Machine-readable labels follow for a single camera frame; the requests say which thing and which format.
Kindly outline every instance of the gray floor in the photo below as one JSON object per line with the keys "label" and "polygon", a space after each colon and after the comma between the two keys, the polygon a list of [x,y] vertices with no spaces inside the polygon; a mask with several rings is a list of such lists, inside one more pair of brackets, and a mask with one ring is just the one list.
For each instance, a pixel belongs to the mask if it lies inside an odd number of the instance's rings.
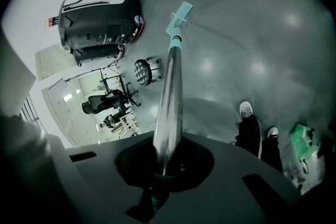
{"label": "gray floor", "polygon": [[233,142],[239,104],[248,100],[262,136],[279,129],[284,168],[290,166],[289,132],[306,122],[328,132],[335,112],[336,49],[332,16],[320,0],[141,0],[144,32],[127,48],[120,71],[139,90],[135,113],[153,130],[163,83],[137,84],[137,59],[157,56],[165,67],[170,14],[194,5],[182,27],[183,129]]}

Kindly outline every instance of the office chair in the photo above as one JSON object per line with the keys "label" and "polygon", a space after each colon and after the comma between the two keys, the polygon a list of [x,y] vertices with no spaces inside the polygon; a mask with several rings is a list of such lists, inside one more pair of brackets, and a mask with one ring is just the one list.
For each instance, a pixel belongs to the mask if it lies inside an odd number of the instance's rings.
{"label": "office chair", "polygon": [[114,90],[113,96],[107,97],[110,95],[93,95],[88,98],[88,101],[85,103],[82,103],[82,109],[85,114],[98,114],[106,109],[110,108],[119,108],[121,111],[126,110],[125,104],[128,103],[128,101],[131,102],[131,104],[134,104],[136,106],[140,106],[141,104],[137,104],[133,99],[132,96],[137,93],[138,91],[135,91],[133,94],[129,93],[129,89],[127,86],[127,96],[120,91],[120,90]]}
{"label": "office chair", "polygon": [[163,76],[153,77],[152,75],[152,71],[158,68],[151,69],[151,65],[153,65],[154,63],[159,63],[161,59],[158,59],[151,63],[147,63],[147,61],[151,59],[152,57],[148,57],[145,60],[140,59],[136,61],[134,64],[135,65],[135,69],[134,69],[135,78],[137,79],[137,82],[141,86],[147,86],[151,82],[156,82],[156,79],[159,79],[159,80],[163,79]]}

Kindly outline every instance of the person's leg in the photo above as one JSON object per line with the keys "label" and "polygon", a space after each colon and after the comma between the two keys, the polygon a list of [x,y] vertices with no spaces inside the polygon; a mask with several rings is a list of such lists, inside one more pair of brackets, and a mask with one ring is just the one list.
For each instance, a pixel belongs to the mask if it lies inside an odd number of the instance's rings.
{"label": "person's leg", "polygon": [[278,129],[276,127],[269,129],[267,138],[263,140],[261,159],[282,173],[282,163],[278,148]]}
{"label": "person's leg", "polygon": [[236,146],[240,146],[258,157],[260,144],[260,127],[257,117],[253,115],[252,106],[244,101],[240,104],[239,135]]}

